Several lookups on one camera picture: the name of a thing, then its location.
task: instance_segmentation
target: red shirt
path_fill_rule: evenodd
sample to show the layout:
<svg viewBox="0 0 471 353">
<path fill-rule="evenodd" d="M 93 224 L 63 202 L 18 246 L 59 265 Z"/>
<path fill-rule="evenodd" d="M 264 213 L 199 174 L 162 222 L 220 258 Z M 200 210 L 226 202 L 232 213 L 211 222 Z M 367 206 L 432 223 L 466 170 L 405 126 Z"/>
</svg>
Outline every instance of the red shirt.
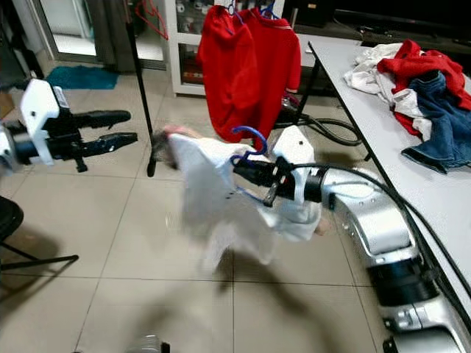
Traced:
<svg viewBox="0 0 471 353">
<path fill-rule="evenodd" d="M 285 90 L 295 93 L 300 85 L 300 42 L 283 18 L 264 18 L 258 9 L 243 10 L 239 15 L 255 42 L 260 82 L 260 101 L 249 125 L 267 138 L 281 110 Z"/>
<path fill-rule="evenodd" d="M 249 27 L 222 6 L 206 15 L 196 61 L 203 69 L 211 123 L 221 138 L 239 142 L 232 129 L 251 125 L 260 99 L 255 44 Z"/>
<path fill-rule="evenodd" d="M 395 76 L 396 88 L 393 93 L 407 88 L 410 81 L 432 70 L 440 70 L 446 80 L 447 89 L 458 97 L 460 108 L 471 110 L 471 96 L 464 90 L 463 68 L 445 54 L 430 50 L 420 54 L 420 46 L 412 40 L 404 41 L 394 59 L 382 59 L 378 63 L 379 72 L 391 72 Z M 395 113 L 397 120 L 412 134 L 418 135 L 412 127 L 412 119 Z"/>
</svg>

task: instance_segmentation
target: table leg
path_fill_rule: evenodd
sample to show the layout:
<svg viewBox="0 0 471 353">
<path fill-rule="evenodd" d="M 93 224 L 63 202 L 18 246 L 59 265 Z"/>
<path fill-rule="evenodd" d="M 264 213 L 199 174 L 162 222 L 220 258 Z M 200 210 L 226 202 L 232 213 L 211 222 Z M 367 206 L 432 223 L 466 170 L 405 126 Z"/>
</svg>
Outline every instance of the table leg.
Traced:
<svg viewBox="0 0 471 353">
<path fill-rule="evenodd" d="M 317 57 L 316 52 L 314 51 L 311 43 L 309 43 L 308 45 L 311 48 L 312 54 L 313 54 L 314 59 L 315 59 L 315 63 L 314 63 L 314 66 L 312 68 L 312 71 L 311 71 L 311 76 L 309 77 L 308 86 L 306 87 L 306 90 L 305 90 L 304 94 L 302 95 L 300 105 L 298 106 L 297 111 L 296 111 L 296 123 L 295 123 L 295 125 L 297 125 L 297 122 L 300 119 L 302 111 L 304 110 L 304 106 L 306 105 L 306 102 L 308 101 L 309 92 L 311 92 L 312 85 L 314 84 L 314 80 L 317 78 L 317 75 L 319 74 L 319 69 L 321 67 L 319 58 Z"/>
</svg>

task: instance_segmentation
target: chair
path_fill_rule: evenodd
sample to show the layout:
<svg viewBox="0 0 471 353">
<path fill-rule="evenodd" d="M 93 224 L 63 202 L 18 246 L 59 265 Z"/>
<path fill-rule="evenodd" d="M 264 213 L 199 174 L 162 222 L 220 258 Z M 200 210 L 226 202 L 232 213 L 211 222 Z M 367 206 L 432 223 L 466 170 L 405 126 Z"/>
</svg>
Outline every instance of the chair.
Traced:
<svg viewBox="0 0 471 353">
<path fill-rule="evenodd" d="M 78 255 L 53 257 L 50 259 L 40 260 L 26 252 L 18 250 L 17 248 L 5 243 L 5 240 L 20 227 L 23 222 L 23 210 L 13 201 L 0 196 L 0 246 L 15 252 L 16 254 L 25 257 L 29 261 L 19 263 L 5 263 L 0 265 L 0 271 L 14 270 L 17 268 L 33 267 L 44 265 L 47 263 L 60 263 L 62 261 L 69 261 L 70 263 L 79 259 Z"/>
</svg>

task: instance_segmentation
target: white cloth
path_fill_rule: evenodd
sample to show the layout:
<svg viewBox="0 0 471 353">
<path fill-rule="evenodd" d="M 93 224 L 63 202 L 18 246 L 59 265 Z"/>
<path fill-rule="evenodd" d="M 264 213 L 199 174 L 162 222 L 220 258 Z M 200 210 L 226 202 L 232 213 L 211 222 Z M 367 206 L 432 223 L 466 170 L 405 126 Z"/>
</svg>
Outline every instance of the white cloth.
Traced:
<svg viewBox="0 0 471 353">
<path fill-rule="evenodd" d="M 417 104 L 417 92 L 406 88 L 393 95 L 394 111 L 413 118 L 412 127 L 422 133 L 424 141 L 430 140 L 432 135 L 432 122 L 425 118 Z"/>
<path fill-rule="evenodd" d="M 382 93 L 381 86 L 378 84 L 378 77 L 382 73 L 378 72 L 376 65 L 382 59 L 394 58 L 401 46 L 402 43 L 379 44 L 375 48 L 366 49 L 355 58 L 357 66 L 344 75 L 345 81 L 351 88 L 370 94 L 381 94 L 380 97 L 383 100 L 387 99 L 387 96 L 383 96 L 384 93 Z"/>
<path fill-rule="evenodd" d="M 253 151 L 252 147 L 178 134 L 170 135 L 169 141 L 185 179 L 183 226 L 208 242 L 204 268 L 213 271 L 229 246 L 267 264 L 277 235 L 299 240 L 314 233 L 320 220 L 318 204 L 282 201 L 272 209 L 236 186 L 230 157 Z"/>
<path fill-rule="evenodd" d="M 348 71 L 344 79 L 351 88 L 375 94 L 395 112 L 413 118 L 412 126 L 418 129 L 423 140 L 427 141 L 430 140 L 432 123 L 420 112 L 415 91 L 406 88 L 393 95 L 391 90 L 396 86 L 393 77 L 379 72 L 376 68 L 382 59 L 394 58 L 401 46 L 402 43 L 379 44 L 366 49 L 355 58 L 357 66 Z"/>
</svg>

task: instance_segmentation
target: pile of clothes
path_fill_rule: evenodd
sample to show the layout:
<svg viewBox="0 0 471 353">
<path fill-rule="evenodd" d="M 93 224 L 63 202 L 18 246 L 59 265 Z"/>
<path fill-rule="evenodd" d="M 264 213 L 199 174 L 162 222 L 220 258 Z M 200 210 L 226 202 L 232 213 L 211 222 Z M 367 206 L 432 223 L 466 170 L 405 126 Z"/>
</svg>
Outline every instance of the pile of clothes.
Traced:
<svg viewBox="0 0 471 353">
<path fill-rule="evenodd" d="M 404 156 L 443 174 L 471 163 L 471 95 L 458 63 L 412 40 L 380 44 L 355 61 L 344 75 L 347 84 L 378 95 L 410 134 L 422 138 Z"/>
</svg>

